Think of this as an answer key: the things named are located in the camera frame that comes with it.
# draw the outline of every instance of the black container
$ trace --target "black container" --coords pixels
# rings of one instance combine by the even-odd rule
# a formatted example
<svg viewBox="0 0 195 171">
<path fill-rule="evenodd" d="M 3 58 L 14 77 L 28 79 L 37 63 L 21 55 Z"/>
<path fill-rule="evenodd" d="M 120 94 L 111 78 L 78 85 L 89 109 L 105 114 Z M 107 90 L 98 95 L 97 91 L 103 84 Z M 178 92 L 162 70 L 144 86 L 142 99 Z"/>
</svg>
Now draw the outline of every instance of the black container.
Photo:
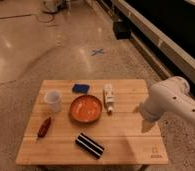
<svg viewBox="0 0 195 171">
<path fill-rule="evenodd" d="M 113 31 L 117 39 L 129 39 L 131 36 L 130 29 L 123 22 L 114 22 Z"/>
</svg>

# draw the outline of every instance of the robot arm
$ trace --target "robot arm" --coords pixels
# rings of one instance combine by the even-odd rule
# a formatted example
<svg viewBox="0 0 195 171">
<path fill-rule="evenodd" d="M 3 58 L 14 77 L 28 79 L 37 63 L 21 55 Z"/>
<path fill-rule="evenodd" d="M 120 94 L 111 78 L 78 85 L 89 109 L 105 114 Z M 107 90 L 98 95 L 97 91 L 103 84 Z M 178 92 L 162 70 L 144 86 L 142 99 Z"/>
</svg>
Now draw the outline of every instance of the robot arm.
<svg viewBox="0 0 195 171">
<path fill-rule="evenodd" d="M 154 122 L 166 111 L 175 113 L 195 126 L 195 100 L 187 96 L 188 82 L 182 77 L 172 77 L 152 85 L 149 97 L 140 104 L 145 120 Z"/>
</svg>

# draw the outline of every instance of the blue sponge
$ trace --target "blue sponge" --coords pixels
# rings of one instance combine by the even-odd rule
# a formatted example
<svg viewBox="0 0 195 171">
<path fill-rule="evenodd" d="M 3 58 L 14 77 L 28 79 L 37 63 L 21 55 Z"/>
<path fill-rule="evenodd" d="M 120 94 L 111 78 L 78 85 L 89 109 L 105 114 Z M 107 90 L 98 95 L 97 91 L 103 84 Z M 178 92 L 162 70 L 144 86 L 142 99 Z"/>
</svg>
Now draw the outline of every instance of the blue sponge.
<svg viewBox="0 0 195 171">
<path fill-rule="evenodd" d="M 72 91 L 75 93 L 84 93 L 87 94 L 89 91 L 89 85 L 87 84 L 75 84 L 72 88 Z"/>
</svg>

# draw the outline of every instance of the cable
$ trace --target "cable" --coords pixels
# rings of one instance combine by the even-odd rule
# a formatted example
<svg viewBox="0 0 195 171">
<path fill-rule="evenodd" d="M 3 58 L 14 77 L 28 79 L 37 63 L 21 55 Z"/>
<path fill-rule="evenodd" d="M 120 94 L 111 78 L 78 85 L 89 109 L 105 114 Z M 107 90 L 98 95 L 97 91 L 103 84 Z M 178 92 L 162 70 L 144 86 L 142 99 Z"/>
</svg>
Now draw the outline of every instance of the cable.
<svg viewBox="0 0 195 171">
<path fill-rule="evenodd" d="M 24 15 L 14 15 L 14 16 L 8 16 L 8 17 L 0 17 L 0 20 L 34 16 L 36 18 L 36 20 L 40 23 L 50 23 L 50 22 L 55 20 L 55 16 L 53 14 L 49 14 L 49 15 L 51 15 L 52 17 L 51 17 L 51 19 L 49 19 L 47 21 L 40 20 L 37 14 L 24 14 Z"/>
</svg>

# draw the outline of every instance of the wooden table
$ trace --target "wooden table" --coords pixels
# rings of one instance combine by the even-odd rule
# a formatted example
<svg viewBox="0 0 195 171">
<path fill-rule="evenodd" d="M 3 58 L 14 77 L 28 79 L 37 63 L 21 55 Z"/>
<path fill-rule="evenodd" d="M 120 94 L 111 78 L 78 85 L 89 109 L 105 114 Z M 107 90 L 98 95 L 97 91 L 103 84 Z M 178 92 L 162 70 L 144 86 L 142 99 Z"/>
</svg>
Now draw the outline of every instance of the wooden table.
<svg viewBox="0 0 195 171">
<path fill-rule="evenodd" d="M 103 101 L 103 85 L 112 83 L 115 109 L 108 115 L 103 109 L 100 119 L 92 124 L 80 124 L 69 115 L 71 102 L 81 94 L 72 93 L 74 83 L 90 85 L 89 94 Z M 62 110 L 52 114 L 44 103 L 50 89 L 62 92 Z M 35 102 L 16 159 L 18 165 L 109 165 L 166 164 L 166 150 L 159 126 L 143 121 L 138 105 L 147 97 L 144 80 L 45 80 Z M 36 142 L 42 122 L 51 116 L 52 125 L 45 138 Z M 105 148 L 100 159 L 75 144 L 85 133 Z"/>
</svg>

